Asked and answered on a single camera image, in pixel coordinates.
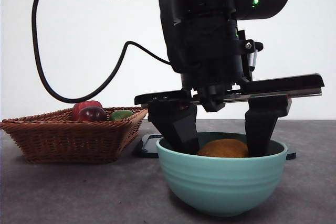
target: teal bowl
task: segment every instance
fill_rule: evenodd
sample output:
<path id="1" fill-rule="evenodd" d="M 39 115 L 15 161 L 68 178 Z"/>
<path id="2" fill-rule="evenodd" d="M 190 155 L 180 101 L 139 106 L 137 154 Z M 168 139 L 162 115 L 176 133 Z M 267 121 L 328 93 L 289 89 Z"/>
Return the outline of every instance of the teal bowl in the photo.
<path id="1" fill-rule="evenodd" d="M 198 134 L 200 147 L 209 141 L 246 135 L 223 132 Z M 267 156 L 221 158 L 188 155 L 172 150 L 164 139 L 156 143 L 168 186 L 178 198 L 211 216 L 229 217 L 253 209 L 277 187 L 286 160 L 287 146 L 271 140 Z"/>

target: black cable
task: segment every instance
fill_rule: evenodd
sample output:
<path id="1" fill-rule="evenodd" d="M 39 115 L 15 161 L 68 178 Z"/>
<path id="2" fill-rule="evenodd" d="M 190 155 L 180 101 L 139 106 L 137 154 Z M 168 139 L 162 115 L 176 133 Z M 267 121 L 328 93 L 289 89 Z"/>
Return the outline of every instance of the black cable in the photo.
<path id="1" fill-rule="evenodd" d="M 127 50 L 128 45 L 134 45 L 138 48 L 140 48 L 141 50 L 145 51 L 147 54 L 149 54 L 150 56 L 154 57 L 155 59 L 159 60 L 160 62 L 163 62 L 167 65 L 170 65 L 170 63 L 166 60 L 161 59 L 160 57 L 156 56 L 155 54 L 153 54 L 152 52 L 148 51 L 146 48 L 142 47 L 141 45 L 139 45 L 138 43 L 135 43 L 133 41 L 127 41 L 122 49 L 121 55 L 119 57 L 119 60 L 115 66 L 115 68 L 113 69 L 112 73 L 110 74 L 110 76 L 106 79 L 106 81 L 96 90 L 94 90 L 94 92 L 81 97 L 81 98 L 76 98 L 76 99 L 70 99 L 70 98 L 65 98 L 60 96 L 58 93 L 56 93 L 51 86 L 49 85 L 43 69 L 42 69 L 42 65 L 41 65 L 41 59 L 40 59 L 40 53 L 39 53 L 39 49 L 38 49 L 38 39 L 37 39 L 37 25 L 36 25 L 36 14 L 37 14 L 37 6 L 38 6 L 38 2 L 39 0 L 34 0 L 33 3 L 33 11 L 32 11 L 32 21 L 31 21 L 31 26 L 32 26 L 32 32 L 33 32 L 33 44 L 34 44 L 34 54 L 35 54 L 35 61 L 36 61 L 36 67 L 37 67 L 37 71 L 38 74 L 40 76 L 41 82 L 43 84 L 43 86 L 45 87 L 45 89 L 48 91 L 48 93 L 53 96 L 54 98 L 56 98 L 57 100 L 61 101 L 61 102 L 66 102 L 66 103 L 78 103 L 78 102 L 83 102 L 83 101 L 87 101 L 90 100 L 91 98 L 95 97 L 97 94 L 99 94 L 114 78 L 114 76 L 117 74 L 122 61 L 125 57 L 125 53 Z"/>

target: green fruit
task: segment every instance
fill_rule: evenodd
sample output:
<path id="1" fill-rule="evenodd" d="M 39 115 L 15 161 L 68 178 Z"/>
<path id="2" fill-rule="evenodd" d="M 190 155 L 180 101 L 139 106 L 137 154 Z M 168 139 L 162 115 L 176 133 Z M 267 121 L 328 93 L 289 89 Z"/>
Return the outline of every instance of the green fruit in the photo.
<path id="1" fill-rule="evenodd" d="M 109 120 L 120 120 L 124 118 L 128 118 L 129 116 L 133 115 L 133 112 L 130 110 L 117 110 L 110 114 Z"/>

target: gray table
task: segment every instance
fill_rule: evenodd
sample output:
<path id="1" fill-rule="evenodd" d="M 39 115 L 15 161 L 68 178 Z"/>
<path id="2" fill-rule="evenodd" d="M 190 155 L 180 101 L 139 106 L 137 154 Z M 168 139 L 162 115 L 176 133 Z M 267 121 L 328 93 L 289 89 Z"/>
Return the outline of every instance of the gray table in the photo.
<path id="1" fill-rule="evenodd" d="M 199 131 L 244 133 L 240 120 L 201 120 Z M 280 121 L 274 138 L 298 151 L 286 161 L 282 180 L 259 207 L 240 216 L 215 218 L 181 202 L 168 188 L 157 159 L 133 156 L 145 134 L 119 160 L 106 165 L 27 164 L 2 133 L 2 224 L 112 223 L 336 223 L 336 121 Z"/>

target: apple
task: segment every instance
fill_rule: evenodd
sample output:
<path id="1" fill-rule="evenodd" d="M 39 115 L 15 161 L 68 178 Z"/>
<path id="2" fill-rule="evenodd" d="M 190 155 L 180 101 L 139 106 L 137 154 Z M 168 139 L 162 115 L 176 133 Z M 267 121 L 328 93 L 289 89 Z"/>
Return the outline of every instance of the apple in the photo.
<path id="1" fill-rule="evenodd" d="M 78 113 L 78 121 L 99 122 L 106 121 L 107 116 L 103 108 L 89 106 L 81 109 Z"/>
<path id="2" fill-rule="evenodd" d="M 79 111 L 81 111 L 81 109 L 84 109 L 90 106 L 103 108 L 101 103 L 98 101 L 85 101 L 85 102 L 76 103 L 75 106 L 73 106 L 72 108 L 71 119 L 74 121 L 78 120 Z"/>

